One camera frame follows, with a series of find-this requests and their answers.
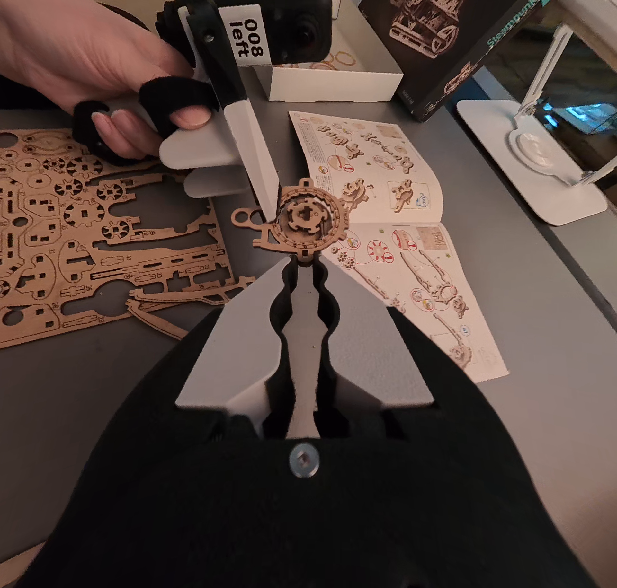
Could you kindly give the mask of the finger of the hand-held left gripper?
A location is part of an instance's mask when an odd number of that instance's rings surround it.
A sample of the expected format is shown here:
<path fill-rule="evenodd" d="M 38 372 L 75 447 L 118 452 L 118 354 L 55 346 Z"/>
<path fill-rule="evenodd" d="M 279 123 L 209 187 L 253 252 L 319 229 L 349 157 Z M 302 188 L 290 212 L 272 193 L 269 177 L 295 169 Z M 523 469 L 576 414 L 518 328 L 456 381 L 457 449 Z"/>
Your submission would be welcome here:
<path fill-rule="evenodd" d="M 195 168 L 186 176 L 186 194 L 193 199 L 224 197 L 252 191 L 243 166 Z"/>
<path fill-rule="evenodd" d="M 242 166 L 267 222 L 279 213 L 280 180 L 249 100 L 225 106 L 197 130 L 179 129 L 159 148 L 171 169 Z"/>

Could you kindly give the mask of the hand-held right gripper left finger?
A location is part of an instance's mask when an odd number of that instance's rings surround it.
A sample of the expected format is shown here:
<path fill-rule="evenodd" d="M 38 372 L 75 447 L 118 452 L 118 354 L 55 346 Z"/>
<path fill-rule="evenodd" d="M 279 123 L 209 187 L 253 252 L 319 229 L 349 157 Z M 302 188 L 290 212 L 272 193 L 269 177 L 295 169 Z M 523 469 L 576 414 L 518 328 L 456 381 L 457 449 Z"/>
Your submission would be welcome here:
<path fill-rule="evenodd" d="M 222 308 L 176 406 L 247 417 L 258 436 L 285 438 L 296 392 L 283 329 L 297 258 L 286 256 Z"/>

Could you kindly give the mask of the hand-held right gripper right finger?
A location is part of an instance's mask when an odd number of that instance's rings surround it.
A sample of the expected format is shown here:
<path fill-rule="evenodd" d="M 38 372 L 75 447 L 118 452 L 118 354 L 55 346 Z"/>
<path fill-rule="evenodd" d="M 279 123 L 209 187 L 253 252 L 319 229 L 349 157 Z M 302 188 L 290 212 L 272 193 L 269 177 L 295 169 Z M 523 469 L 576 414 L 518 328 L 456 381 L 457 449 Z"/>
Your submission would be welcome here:
<path fill-rule="evenodd" d="M 313 283 L 326 327 L 313 414 L 320 437 L 380 437 L 386 413 L 433 404 L 385 300 L 324 256 Z"/>

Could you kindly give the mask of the wooden gear assembly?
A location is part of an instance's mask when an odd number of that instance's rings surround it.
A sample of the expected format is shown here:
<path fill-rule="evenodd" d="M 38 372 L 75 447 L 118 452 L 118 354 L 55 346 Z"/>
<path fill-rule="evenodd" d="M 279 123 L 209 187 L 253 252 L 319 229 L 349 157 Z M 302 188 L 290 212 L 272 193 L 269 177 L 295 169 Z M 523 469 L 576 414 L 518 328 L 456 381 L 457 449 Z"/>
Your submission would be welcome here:
<path fill-rule="evenodd" d="M 260 207 L 240 207 L 231 214 L 231 222 L 242 229 L 259 232 L 253 247 L 293 254 L 303 264 L 314 255 L 346 236 L 350 212 L 342 199 L 318 188 L 309 177 L 295 186 L 282 188 L 273 221 L 257 224 L 252 217 L 264 215 Z"/>

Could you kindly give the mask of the loose round wooden parts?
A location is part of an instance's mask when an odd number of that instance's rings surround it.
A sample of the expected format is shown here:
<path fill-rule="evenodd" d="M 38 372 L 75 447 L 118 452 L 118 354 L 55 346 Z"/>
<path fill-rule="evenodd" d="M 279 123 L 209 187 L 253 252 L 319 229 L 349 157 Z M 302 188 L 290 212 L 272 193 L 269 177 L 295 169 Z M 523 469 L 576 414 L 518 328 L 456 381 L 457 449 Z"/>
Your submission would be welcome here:
<path fill-rule="evenodd" d="M 309 69 L 336 71 L 336 72 L 352 72 L 362 71 L 363 67 L 356 57 L 344 50 L 337 52 L 329 52 L 325 59 L 309 64 Z"/>

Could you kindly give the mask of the black model kit box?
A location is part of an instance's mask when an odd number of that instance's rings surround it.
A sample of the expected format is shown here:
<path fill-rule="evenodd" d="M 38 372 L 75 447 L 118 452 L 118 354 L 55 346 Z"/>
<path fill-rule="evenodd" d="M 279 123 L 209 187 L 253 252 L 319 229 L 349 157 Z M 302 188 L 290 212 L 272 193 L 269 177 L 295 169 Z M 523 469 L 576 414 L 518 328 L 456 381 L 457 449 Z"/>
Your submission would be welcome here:
<path fill-rule="evenodd" d="M 423 122 L 548 1 L 361 0 L 359 10 L 404 74 L 397 95 Z"/>

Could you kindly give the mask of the laser-cut wooden parts sheet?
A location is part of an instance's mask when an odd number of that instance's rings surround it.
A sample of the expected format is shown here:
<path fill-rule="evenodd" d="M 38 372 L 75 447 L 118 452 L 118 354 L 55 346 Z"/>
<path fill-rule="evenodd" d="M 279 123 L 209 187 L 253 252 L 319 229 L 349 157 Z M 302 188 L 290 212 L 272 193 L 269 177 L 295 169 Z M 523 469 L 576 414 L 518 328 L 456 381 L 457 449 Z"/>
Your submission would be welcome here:
<path fill-rule="evenodd" d="M 2 348 L 131 317 L 130 296 L 223 306 L 255 282 L 234 275 L 209 199 L 181 231 L 112 214 L 163 183 L 154 161 L 133 176 L 91 155 L 69 128 L 1 134 L 16 138 L 1 149 Z"/>

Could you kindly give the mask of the person's left hand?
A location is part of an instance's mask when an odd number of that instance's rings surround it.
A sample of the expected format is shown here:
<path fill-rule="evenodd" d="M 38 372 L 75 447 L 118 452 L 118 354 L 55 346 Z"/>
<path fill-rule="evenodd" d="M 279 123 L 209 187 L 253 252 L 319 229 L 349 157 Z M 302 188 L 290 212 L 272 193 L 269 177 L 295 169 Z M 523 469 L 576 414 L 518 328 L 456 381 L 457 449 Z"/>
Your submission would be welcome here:
<path fill-rule="evenodd" d="M 190 80 L 193 69 L 94 0 L 1 0 L 1 76 L 73 114 L 82 101 L 123 97 L 154 79 Z"/>

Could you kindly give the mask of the white instruction booklet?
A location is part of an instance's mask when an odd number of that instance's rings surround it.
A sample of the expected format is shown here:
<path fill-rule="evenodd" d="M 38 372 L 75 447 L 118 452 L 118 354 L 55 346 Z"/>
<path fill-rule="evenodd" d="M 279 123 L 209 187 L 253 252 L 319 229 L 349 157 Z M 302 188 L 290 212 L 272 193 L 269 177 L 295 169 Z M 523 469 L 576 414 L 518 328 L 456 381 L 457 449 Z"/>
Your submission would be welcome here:
<path fill-rule="evenodd" d="M 347 236 L 323 251 L 395 307 L 474 383 L 508 375 L 443 226 L 436 174 L 396 124 L 290 111 L 315 186 L 342 201 Z"/>

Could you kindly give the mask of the thin wooden strip part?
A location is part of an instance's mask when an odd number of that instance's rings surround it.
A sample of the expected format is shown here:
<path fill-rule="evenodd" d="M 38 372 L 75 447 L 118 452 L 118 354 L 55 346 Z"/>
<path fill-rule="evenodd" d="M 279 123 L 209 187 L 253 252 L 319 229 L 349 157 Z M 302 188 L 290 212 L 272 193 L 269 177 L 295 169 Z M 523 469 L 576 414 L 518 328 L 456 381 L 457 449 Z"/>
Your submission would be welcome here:
<path fill-rule="evenodd" d="M 146 299 L 137 299 L 135 296 L 130 296 L 125 302 L 125 305 L 127 306 L 128 312 L 132 316 L 150 328 L 157 330 L 168 337 L 176 340 L 182 340 L 189 333 L 189 331 L 184 330 L 156 315 L 156 311 L 159 306 L 173 306 L 177 305 L 176 303 L 160 303 Z"/>

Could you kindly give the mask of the white cardboard tray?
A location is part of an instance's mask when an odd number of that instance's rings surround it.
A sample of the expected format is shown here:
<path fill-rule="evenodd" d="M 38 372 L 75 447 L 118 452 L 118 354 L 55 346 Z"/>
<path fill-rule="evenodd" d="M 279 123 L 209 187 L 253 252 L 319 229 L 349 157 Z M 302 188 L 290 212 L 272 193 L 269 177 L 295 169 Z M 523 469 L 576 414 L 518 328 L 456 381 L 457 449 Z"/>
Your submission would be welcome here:
<path fill-rule="evenodd" d="M 309 69 L 311 63 L 255 66 L 267 99 L 292 103 L 391 100 L 403 72 L 352 0 L 333 0 L 332 33 L 329 52 L 353 54 L 362 71 L 314 70 Z"/>

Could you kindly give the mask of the white desk lamp base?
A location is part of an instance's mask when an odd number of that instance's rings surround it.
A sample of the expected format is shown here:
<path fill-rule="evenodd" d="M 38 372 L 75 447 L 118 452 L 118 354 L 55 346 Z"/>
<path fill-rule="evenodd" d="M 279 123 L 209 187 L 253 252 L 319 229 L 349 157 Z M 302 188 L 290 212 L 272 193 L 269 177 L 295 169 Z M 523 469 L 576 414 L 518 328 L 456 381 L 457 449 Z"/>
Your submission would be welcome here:
<path fill-rule="evenodd" d="M 562 226 L 608 209 L 595 185 L 616 168 L 616 158 L 586 171 L 535 117 L 544 86 L 574 31 L 557 26 L 544 60 L 523 102 L 461 100 L 457 111 L 532 211 L 545 223 Z"/>

